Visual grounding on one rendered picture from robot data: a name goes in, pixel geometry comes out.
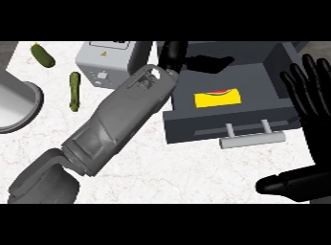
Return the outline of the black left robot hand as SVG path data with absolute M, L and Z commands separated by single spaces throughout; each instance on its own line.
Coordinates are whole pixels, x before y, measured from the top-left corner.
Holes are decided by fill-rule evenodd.
M 195 72 L 202 72 L 208 74 L 217 74 L 228 65 L 235 61 L 232 56 L 222 58 L 211 56 L 185 56 L 188 49 L 186 41 L 166 41 L 160 56 L 158 56 L 158 66 L 164 70 L 173 70 L 179 72 L 182 67 Z

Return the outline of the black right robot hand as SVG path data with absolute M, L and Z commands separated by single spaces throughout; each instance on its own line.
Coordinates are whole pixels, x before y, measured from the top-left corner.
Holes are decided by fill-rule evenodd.
M 292 63 L 281 72 L 292 105 L 300 117 L 315 164 L 256 183 L 260 194 L 279 195 L 295 202 L 331 196 L 331 64 L 325 58 L 303 55 L 303 68 Z

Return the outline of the dark grey open drawer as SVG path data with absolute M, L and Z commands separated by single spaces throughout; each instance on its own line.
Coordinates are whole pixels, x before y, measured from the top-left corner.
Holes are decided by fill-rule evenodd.
M 263 133 L 261 120 L 273 131 L 301 127 L 298 114 L 288 97 L 281 72 L 301 62 L 298 52 L 304 41 L 191 41 L 189 56 L 232 56 L 235 61 L 217 73 L 183 69 L 171 103 L 163 113 L 166 139 L 170 144 L 223 138 L 226 125 L 233 125 L 236 136 Z M 197 108 L 194 95 L 236 88 L 239 104 Z

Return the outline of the pale grey toaster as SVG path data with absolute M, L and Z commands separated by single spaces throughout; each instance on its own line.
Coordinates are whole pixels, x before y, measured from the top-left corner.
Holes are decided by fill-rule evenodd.
M 148 64 L 151 41 L 86 41 L 76 57 L 95 87 L 117 89 Z

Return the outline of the long green cucumber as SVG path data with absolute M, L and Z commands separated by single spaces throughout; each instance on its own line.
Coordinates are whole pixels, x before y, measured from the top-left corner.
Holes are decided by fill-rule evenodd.
M 81 74 L 73 72 L 70 75 L 70 89 L 71 89 L 71 100 L 70 108 L 73 112 L 78 112 L 80 109 L 80 85 L 81 85 Z

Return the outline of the short green cucumber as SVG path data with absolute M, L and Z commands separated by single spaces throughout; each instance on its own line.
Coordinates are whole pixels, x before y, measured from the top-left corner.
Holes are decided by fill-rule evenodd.
M 55 65 L 55 59 L 39 43 L 33 44 L 33 46 L 30 48 L 30 52 L 31 52 L 31 55 L 34 56 L 36 60 L 39 61 L 39 63 L 46 68 L 50 68 Z

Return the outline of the grey rounded sink basin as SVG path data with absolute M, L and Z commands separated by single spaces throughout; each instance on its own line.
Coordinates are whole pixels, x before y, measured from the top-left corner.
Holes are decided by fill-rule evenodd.
M 43 107 L 45 93 L 30 81 L 21 81 L 0 67 L 0 134 L 22 129 Z

